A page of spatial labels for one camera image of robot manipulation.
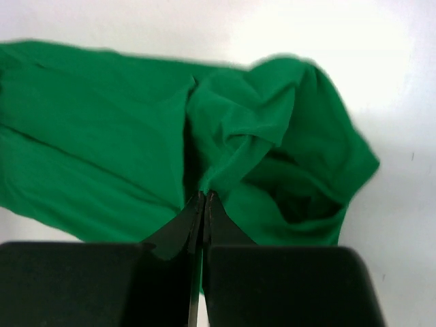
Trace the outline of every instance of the white table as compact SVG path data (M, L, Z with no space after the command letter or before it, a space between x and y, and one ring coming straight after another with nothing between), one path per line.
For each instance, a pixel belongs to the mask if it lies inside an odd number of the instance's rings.
M0 0L0 40L37 37L249 64L317 61L381 158L341 243L365 259L394 327L436 326L435 0ZM0 211L0 240L71 239ZM204 306L199 326L206 326Z

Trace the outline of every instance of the green cloth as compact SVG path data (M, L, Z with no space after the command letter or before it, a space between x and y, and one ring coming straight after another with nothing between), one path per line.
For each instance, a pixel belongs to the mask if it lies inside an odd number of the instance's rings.
M0 206L86 241L138 241L196 189L265 245L336 244L379 162L326 75L43 42L0 44Z

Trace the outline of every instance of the green shirt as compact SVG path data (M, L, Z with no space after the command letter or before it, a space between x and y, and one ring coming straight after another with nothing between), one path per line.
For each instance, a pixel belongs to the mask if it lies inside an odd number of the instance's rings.
M336 244L378 165L307 61L0 44L0 206L82 240L142 240L214 189L259 244Z

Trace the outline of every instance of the white surface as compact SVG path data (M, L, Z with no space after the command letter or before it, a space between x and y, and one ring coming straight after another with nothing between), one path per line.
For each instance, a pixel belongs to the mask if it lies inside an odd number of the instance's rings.
M239 63L276 52L315 59L382 162L352 202L341 243L365 259L389 326L434 327L434 17L434 0L0 0L0 40ZM71 237L0 216L0 240Z

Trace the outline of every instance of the crumpled cloth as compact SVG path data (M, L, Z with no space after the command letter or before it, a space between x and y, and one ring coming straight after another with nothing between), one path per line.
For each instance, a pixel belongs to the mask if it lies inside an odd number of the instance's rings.
M213 189L258 244L333 245L378 165L308 61L0 44L0 206L85 241L142 240Z

